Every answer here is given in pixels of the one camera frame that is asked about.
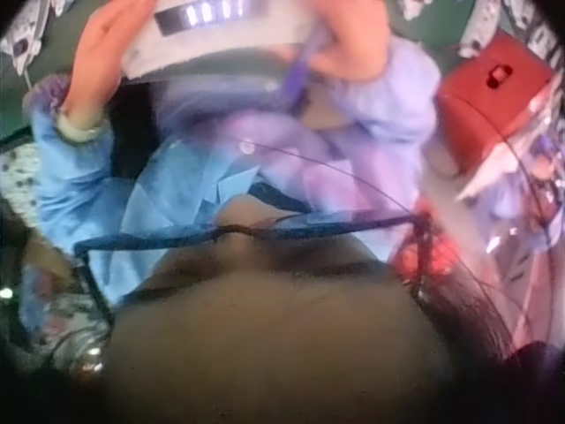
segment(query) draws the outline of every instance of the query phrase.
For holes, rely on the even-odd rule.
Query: wrist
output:
[[[103,117],[103,106],[97,102],[81,102],[68,95],[61,106],[60,113],[69,125],[77,130],[90,130],[98,126]]]

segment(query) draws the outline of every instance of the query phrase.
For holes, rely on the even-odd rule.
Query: red box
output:
[[[548,64],[499,30],[479,57],[444,79],[438,95],[441,127],[461,172],[473,172],[495,144],[543,109],[553,75]]]

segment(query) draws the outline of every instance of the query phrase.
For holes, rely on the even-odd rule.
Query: eyeglasses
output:
[[[418,291],[423,284],[426,268],[429,266],[431,251],[431,220],[427,215],[403,215],[377,217],[374,211],[342,212],[337,214],[305,214],[287,216],[272,222],[270,228],[250,228],[242,225],[213,226],[192,225],[190,227],[170,227],[164,230],[132,235],[116,234],[93,238],[78,243],[74,253],[78,259],[78,272],[93,296],[102,316],[110,325],[114,324],[116,309],[110,305],[94,278],[91,269],[91,253],[95,251],[150,251],[201,246],[214,242],[227,234],[244,234],[257,240],[275,245],[292,240],[327,239],[343,235],[353,235],[374,252],[379,244],[399,246],[408,233],[405,226],[411,226],[418,244],[417,281],[412,284]],[[144,297],[144,291],[136,291],[136,298]]]

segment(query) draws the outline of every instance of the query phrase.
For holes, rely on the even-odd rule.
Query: blue surgical gown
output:
[[[88,143],[64,140],[56,118],[65,84],[40,84],[28,101],[41,157],[40,230],[72,254],[86,239],[212,223],[222,204],[258,181],[323,212],[410,210],[418,197],[420,150],[436,126],[440,79],[418,45],[394,37],[378,79],[325,82],[352,124],[315,132],[288,115],[241,110],[193,131],[164,132],[137,181],[111,177],[109,125]],[[175,101],[178,92],[171,90]],[[386,259],[398,242],[374,238],[368,244]],[[99,252],[91,266],[116,304],[164,254]]]

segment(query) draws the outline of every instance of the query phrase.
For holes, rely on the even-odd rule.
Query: gloved hand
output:
[[[149,20],[156,0],[111,0],[93,13],[80,37],[62,112],[78,129],[101,115],[122,77],[122,56]]]
[[[388,59],[387,6],[383,0],[309,0],[334,33],[335,43],[312,57],[310,67],[328,77],[373,80]],[[292,61],[297,50],[273,48],[278,57]]]

